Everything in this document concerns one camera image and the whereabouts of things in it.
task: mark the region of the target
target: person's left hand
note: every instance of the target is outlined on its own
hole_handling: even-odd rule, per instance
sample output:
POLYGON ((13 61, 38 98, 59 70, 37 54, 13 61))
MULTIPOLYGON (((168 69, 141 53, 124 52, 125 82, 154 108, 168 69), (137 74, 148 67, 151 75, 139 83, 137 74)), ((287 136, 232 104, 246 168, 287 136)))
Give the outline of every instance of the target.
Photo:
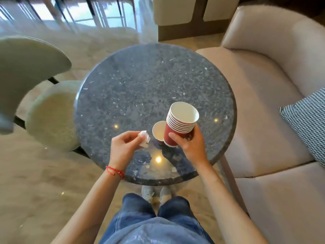
POLYGON ((131 161, 134 151, 145 139, 145 135, 138 136, 140 131, 127 131, 114 138, 111 143, 111 156, 109 166, 125 171, 131 161))

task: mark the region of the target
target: red bracelet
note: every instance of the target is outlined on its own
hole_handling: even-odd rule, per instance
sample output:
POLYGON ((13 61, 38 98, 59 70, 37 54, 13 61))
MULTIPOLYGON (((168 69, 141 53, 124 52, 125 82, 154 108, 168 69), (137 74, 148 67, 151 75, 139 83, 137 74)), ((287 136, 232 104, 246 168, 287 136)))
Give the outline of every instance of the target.
POLYGON ((111 169, 112 171, 117 172, 117 173, 120 175, 120 177, 121 177, 122 179, 124 179, 124 172, 123 172, 123 171, 120 171, 120 170, 118 170, 118 169, 112 168, 112 167, 110 167, 110 166, 106 166, 106 170, 107 170, 107 172, 111 173, 112 175, 115 175, 115 173, 109 171, 108 169, 111 169))

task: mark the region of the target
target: white tissue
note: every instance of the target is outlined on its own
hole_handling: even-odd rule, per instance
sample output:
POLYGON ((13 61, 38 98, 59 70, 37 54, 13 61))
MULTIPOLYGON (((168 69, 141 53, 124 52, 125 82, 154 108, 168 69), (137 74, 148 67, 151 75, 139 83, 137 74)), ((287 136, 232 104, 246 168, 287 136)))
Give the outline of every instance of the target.
POLYGON ((138 136, 141 136, 141 135, 145 135, 146 136, 146 139, 140 144, 140 146, 144 147, 144 148, 148 148, 148 143, 150 141, 150 136, 149 134, 147 133, 147 131, 141 131, 138 136))

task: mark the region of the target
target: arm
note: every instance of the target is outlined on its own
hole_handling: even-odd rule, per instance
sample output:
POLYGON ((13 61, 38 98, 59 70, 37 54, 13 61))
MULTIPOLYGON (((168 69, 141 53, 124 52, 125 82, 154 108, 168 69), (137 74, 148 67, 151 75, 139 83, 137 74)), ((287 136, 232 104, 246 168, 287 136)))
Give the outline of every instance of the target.
POLYGON ((169 136, 180 145, 201 176, 225 242, 227 244, 267 244, 258 228, 240 208, 209 163, 205 153, 204 138, 199 127, 197 125, 194 127, 191 141, 186 141, 173 133, 169 133, 169 136))
MULTIPOLYGON (((112 139, 109 166, 125 171, 144 137, 128 131, 112 139)), ((121 178, 104 171, 52 244, 94 243, 121 178)))

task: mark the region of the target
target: black and white pillow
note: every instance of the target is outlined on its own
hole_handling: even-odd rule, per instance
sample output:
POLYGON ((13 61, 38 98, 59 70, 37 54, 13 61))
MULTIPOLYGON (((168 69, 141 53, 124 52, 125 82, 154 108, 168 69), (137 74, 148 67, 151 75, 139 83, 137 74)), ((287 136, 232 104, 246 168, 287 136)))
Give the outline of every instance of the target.
POLYGON ((325 87, 279 110, 315 160, 325 167, 325 87))

